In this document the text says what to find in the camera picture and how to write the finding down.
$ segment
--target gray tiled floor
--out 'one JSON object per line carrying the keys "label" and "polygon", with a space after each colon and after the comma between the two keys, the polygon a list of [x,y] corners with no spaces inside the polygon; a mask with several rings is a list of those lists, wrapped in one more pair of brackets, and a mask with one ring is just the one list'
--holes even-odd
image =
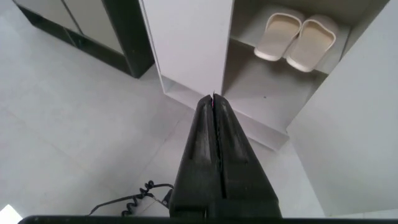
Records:
{"label": "gray tiled floor", "polygon": [[[150,179],[173,183],[194,112],[162,93],[155,67],[133,79],[33,28],[10,2],[0,0],[0,209],[84,215]],[[293,147],[251,144],[283,216],[322,217]],[[167,214],[152,202],[137,213]]]}

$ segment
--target coiled cable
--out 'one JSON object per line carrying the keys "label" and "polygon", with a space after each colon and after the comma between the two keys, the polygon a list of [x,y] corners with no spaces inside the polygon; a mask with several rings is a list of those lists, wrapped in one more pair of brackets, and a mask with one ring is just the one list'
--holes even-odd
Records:
{"label": "coiled cable", "polygon": [[159,203],[161,203],[162,205],[164,205],[161,201],[159,201],[157,198],[155,198],[153,194],[149,193],[150,189],[157,188],[157,187],[170,187],[171,189],[174,189],[174,186],[171,185],[171,184],[155,184],[152,180],[150,180],[150,181],[148,181],[148,183],[145,183],[145,188],[146,188],[145,190],[142,189],[142,188],[139,189],[139,191],[140,191],[139,194],[135,194],[135,195],[132,195],[132,196],[127,196],[127,197],[122,197],[122,198],[118,198],[118,199],[115,199],[115,200],[112,200],[112,201],[109,201],[109,202],[105,202],[105,203],[99,204],[99,205],[95,206],[87,216],[90,216],[91,214],[93,214],[97,209],[99,209],[102,206],[110,205],[110,204],[113,204],[113,203],[116,203],[116,202],[122,202],[124,200],[129,200],[129,199],[132,199],[132,202],[127,203],[127,205],[126,205],[127,210],[122,212],[122,214],[121,214],[122,217],[125,217],[125,216],[133,214],[133,211],[132,211],[133,208],[138,206],[138,200],[137,199],[142,200],[144,197],[151,197],[154,200],[156,200]]}

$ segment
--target slipper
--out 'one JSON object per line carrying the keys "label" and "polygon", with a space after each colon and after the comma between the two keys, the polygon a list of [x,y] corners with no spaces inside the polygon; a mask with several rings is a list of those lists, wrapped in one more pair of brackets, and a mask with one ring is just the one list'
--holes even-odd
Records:
{"label": "slipper", "polygon": [[300,32],[304,15],[301,12],[278,7],[268,18],[266,29],[254,49],[259,58],[277,61]]}
{"label": "slipper", "polygon": [[329,17],[314,15],[304,21],[297,43],[286,58],[287,63],[302,72],[311,72],[333,46],[338,25]]}

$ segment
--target white cabinet door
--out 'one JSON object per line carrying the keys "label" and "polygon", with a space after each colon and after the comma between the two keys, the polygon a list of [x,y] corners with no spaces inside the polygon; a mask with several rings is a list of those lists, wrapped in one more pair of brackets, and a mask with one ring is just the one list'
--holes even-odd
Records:
{"label": "white cabinet door", "polygon": [[398,1],[288,127],[325,215],[398,208]]}
{"label": "white cabinet door", "polygon": [[69,15],[61,0],[16,0],[16,3],[42,17],[60,24],[75,32],[79,32],[76,24]]}
{"label": "white cabinet door", "polygon": [[101,0],[65,0],[83,34],[123,54]]}
{"label": "white cabinet door", "polygon": [[207,95],[221,93],[232,0],[143,0],[162,75]]}

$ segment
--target shoe cabinet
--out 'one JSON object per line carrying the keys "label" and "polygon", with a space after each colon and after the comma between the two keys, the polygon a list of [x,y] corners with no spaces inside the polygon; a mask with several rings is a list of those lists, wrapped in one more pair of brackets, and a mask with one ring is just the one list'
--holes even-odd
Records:
{"label": "shoe cabinet", "polygon": [[33,26],[139,78],[154,63],[137,0],[14,0]]}
{"label": "shoe cabinet", "polygon": [[[140,5],[166,95],[195,109],[204,95],[219,93],[249,138],[275,151],[290,139],[325,215],[398,207],[397,1]],[[338,24],[334,46],[314,71],[254,55],[275,5]]]}

